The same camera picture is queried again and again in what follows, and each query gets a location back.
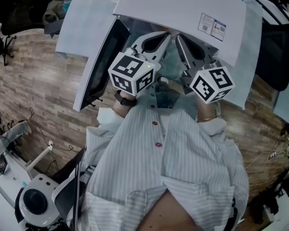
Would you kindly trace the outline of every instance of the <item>wood plank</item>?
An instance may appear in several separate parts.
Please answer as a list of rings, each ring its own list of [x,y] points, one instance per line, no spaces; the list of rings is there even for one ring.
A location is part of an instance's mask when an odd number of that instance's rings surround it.
[[[14,58],[8,59],[8,66],[3,66],[0,59],[0,113],[4,123],[17,122],[30,118],[29,107],[32,107],[35,114],[29,123],[33,134],[21,139],[19,150],[22,157],[25,160],[35,159],[46,148],[48,140],[52,140],[55,144],[53,157],[61,168],[85,146],[86,127],[99,125],[96,120],[98,109],[112,106],[115,88],[109,83],[102,103],[96,101],[96,107],[74,111],[73,102],[86,58],[61,59],[55,54],[57,38],[44,35],[41,29],[17,34],[13,43]],[[279,139],[284,122],[268,108],[267,104],[273,98],[273,90],[256,76],[245,110],[221,102],[222,117],[228,123],[226,135],[238,143],[245,166],[261,153],[270,152]],[[278,147],[282,152],[285,143],[282,141]],[[267,160],[268,155],[262,154],[247,168],[249,201],[272,186],[289,167],[285,154],[271,161]],[[45,157],[38,163],[37,169],[45,172],[52,160],[50,155]],[[53,166],[49,172],[55,172]],[[239,226],[239,230],[260,230],[265,226],[252,223],[248,212],[246,216],[247,220]]]

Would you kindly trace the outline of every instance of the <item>white shirt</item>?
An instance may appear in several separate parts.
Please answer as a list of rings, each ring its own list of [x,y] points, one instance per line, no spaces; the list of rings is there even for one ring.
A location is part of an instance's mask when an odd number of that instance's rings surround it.
[[[181,96],[164,136],[154,86],[137,97],[125,119],[111,110],[87,128],[82,169],[97,165],[79,230],[134,231],[168,189],[203,230],[224,230],[236,200],[243,216],[249,183],[242,155],[225,138],[226,122],[197,123],[196,99]]]

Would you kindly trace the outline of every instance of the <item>skin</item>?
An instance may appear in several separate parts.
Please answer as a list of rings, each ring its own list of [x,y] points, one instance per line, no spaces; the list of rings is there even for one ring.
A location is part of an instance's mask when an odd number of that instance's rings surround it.
[[[130,101],[136,97],[121,92],[121,96]],[[213,104],[205,104],[200,98],[197,98],[198,122],[208,122],[215,118],[216,111]],[[131,107],[121,105],[115,102],[112,109],[121,117],[130,111]],[[140,223],[137,231],[200,231],[191,216],[167,190],[155,205],[146,214]]]

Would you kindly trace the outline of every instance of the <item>hand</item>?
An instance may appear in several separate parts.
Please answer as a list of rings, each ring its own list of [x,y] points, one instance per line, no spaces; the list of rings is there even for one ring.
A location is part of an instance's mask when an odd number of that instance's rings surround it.
[[[121,91],[120,93],[120,96],[122,98],[126,98],[127,100],[129,101],[133,101],[136,99],[136,97],[134,97],[133,95],[130,95],[124,91]],[[124,106],[124,105],[121,105],[119,103],[118,100],[116,100],[114,106],[112,107],[112,109],[114,110],[114,112],[116,112],[119,116],[121,116],[122,118],[125,118],[126,115],[128,114],[128,112],[130,111],[131,107],[129,106]]]

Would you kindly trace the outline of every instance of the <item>white table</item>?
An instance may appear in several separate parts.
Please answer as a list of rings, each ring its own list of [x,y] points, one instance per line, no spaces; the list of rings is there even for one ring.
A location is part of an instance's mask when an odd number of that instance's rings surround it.
[[[116,20],[110,0],[72,0],[60,31],[56,52],[90,57],[97,55]]]
[[[25,162],[21,159],[14,158],[11,154],[7,154],[5,159],[8,165],[4,175],[0,176],[0,193],[14,208],[18,192],[23,187],[23,182],[28,184],[31,181],[31,174],[24,169],[22,164],[25,165]]]
[[[226,63],[236,88],[229,93],[226,100],[245,108],[254,77],[261,40],[262,8],[254,0],[244,0],[247,15],[243,40],[235,67]],[[102,47],[116,16],[113,15],[115,4],[109,0],[72,0],[64,19],[56,46],[61,56],[74,54],[88,57],[85,67],[94,66],[96,57]]]

